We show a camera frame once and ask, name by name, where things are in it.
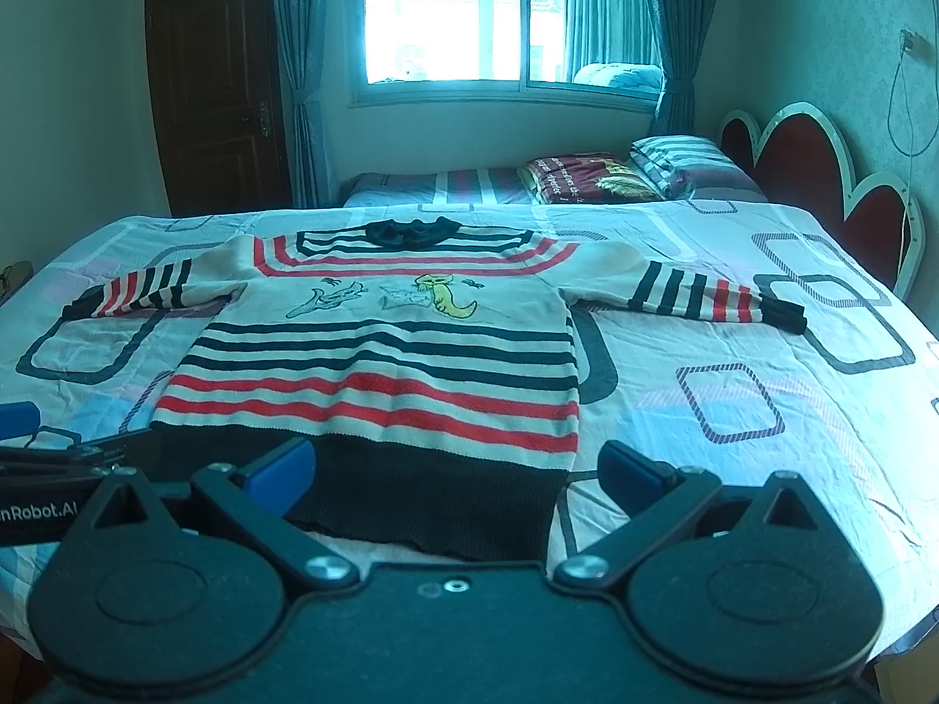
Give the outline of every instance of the wooden door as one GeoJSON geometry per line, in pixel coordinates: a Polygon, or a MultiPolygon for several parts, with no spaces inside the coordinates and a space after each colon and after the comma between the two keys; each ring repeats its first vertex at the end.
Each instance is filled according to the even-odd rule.
{"type": "Polygon", "coordinates": [[[148,0],[147,23],[173,214],[288,207],[271,0],[148,0]]]}

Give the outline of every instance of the door panel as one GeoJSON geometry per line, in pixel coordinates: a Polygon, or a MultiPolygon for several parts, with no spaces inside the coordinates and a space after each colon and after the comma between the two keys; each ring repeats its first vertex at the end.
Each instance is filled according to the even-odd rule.
{"type": "Polygon", "coordinates": [[[153,114],[174,215],[290,205],[270,27],[270,0],[149,0],[153,114]]]}

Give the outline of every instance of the white bed sheet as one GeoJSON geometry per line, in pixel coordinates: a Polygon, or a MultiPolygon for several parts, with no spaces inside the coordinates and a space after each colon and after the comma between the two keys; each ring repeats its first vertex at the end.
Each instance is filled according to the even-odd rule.
{"type": "MultiPolygon", "coordinates": [[[[626,240],[651,259],[762,284],[806,306],[809,334],[799,337],[769,326],[575,310],[579,457],[555,514],[549,569],[626,521],[592,479],[600,446],[619,437],[650,457],[706,466],[730,484],[759,485],[779,468],[803,474],[884,595],[886,622],[875,652],[939,604],[939,343],[811,215],[790,207],[444,204],[128,218],[80,241],[0,307],[0,402],[39,404],[47,428],[37,448],[144,428],[168,368],[214,310],[171,313],[136,348],[133,334],[146,329],[149,313],[136,323],[76,321],[23,357],[84,289],[243,232],[274,236],[441,214],[562,240],[626,240]],[[119,367],[122,351],[130,355],[119,367]],[[76,379],[77,371],[99,373],[100,382],[77,383],[88,380],[76,379]]],[[[396,546],[322,539],[363,567],[373,560],[438,560],[396,546]]],[[[53,545],[0,550],[0,629],[34,654],[25,601],[52,553],[53,545]]]]}

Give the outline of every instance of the red headboard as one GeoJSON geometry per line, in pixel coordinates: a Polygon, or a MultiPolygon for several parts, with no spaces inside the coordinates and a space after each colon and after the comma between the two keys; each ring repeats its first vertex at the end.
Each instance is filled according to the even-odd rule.
{"type": "Polygon", "coordinates": [[[770,201],[810,212],[867,272],[905,298],[926,248],[919,204],[889,172],[856,185],[842,134],[817,107],[784,107],[762,133],[752,116],[733,111],[717,130],[717,144],[770,201]]]}

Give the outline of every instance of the red pillow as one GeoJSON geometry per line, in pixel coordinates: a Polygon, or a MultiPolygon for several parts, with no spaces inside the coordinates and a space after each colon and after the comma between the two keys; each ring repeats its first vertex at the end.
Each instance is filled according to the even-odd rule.
{"type": "Polygon", "coordinates": [[[536,158],[525,167],[545,204],[623,204],[658,197],[613,154],[536,158]]]}

